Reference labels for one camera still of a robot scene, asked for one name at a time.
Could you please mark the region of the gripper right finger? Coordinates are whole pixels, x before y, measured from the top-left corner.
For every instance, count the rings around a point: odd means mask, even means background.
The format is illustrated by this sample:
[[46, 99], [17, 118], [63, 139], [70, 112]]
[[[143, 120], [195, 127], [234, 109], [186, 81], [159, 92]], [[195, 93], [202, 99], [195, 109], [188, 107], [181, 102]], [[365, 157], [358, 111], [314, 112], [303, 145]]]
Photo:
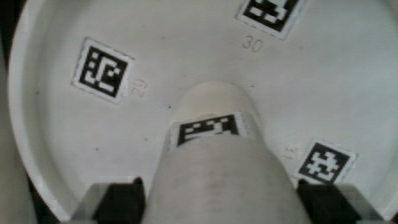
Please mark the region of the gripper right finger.
[[351, 184], [312, 184], [300, 179], [296, 194], [314, 224], [380, 221], [380, 214]]

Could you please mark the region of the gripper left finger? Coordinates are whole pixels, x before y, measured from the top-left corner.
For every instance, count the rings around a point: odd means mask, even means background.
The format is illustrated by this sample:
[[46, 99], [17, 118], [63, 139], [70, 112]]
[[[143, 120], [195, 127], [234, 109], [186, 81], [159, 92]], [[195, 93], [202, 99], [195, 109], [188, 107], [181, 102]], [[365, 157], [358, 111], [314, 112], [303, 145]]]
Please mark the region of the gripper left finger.
[[86, 190], [69, 224], [140, 224], [143, 209], [142, 178], [127, 183], [97, 183]]

